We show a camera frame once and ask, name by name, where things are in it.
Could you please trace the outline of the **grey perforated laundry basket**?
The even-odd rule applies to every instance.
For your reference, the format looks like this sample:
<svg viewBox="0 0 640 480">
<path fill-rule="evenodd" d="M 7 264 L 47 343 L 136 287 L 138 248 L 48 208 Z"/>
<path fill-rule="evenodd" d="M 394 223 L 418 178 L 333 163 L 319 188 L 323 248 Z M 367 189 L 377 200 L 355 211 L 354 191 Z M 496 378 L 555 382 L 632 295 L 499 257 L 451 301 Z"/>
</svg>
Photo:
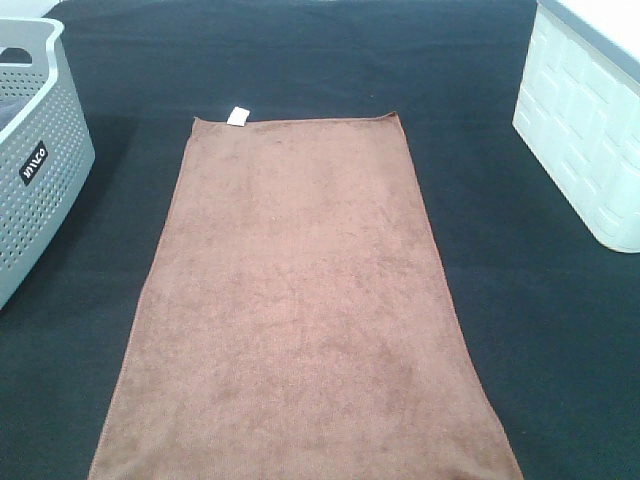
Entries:
<svg viewBox="0 0 640 480">
<path fill-rule="evenodd" d="M 7 303 L 68 215 L 95 150 L 62 44 L 62 22 L 4 17 L 1 100 L 22 110 L 1 130 L 1 301 Z"/>
</svg>

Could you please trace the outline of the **black table cloth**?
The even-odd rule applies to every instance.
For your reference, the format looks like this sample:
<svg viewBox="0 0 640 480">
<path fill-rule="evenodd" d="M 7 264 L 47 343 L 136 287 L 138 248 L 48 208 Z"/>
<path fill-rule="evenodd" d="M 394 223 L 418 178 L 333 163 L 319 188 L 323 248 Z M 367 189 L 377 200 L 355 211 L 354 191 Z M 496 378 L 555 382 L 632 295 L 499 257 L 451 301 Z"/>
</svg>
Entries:
<svg viewBox="0 0 640 480">
<path fill-rule="evenodd" d="M 86 477 L 195 118 L 407 135 L 456 313 L 528 479 L 639 475 L 639 259 L 512 127 L 532 1 L 65 1 L 96 160 L 1 314 L 1 475 Z"/>
</svg>

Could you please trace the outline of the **dark towel in basket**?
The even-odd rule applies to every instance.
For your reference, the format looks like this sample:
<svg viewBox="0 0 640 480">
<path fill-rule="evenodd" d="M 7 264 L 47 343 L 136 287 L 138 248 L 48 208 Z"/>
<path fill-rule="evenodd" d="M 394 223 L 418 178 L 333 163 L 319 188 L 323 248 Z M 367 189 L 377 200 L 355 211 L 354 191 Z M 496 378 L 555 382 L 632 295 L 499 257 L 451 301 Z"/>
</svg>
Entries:
<svg viewBox="0 0 640 480">
<path fill-rule="evenodd" d="M 22 110 L 24 102 L 20 98 L 2 99 L 0 101 L 0 130 L 3 130 Z"/>
</svg>

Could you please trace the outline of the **brown microfibre towel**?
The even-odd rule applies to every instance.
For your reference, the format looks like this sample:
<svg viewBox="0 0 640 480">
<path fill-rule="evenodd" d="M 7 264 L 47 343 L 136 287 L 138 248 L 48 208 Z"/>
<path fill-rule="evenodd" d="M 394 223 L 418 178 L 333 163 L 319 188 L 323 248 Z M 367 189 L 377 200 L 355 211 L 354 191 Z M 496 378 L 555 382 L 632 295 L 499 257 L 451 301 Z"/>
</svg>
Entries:
<svg viewBox="0 0 640 480">
<path fill-rule="evenodd" d="M 89 477 L 521 477 L 396 113 L 194 121 Z"/>
</svg>

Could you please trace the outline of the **white plastic storage bin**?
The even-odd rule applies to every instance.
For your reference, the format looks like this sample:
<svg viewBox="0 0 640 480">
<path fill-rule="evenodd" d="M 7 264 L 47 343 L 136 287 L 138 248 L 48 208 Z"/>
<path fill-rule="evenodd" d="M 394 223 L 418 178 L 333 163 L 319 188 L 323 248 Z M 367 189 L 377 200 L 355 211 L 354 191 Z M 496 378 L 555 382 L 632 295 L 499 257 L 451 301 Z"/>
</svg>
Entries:
<svg viewBox="0 0 640 480">
<path fill-rule="evenodd" d="M 595 239 L 638 252 L 638 2 L 538 2 L 512 124 Z"/>
</svg>

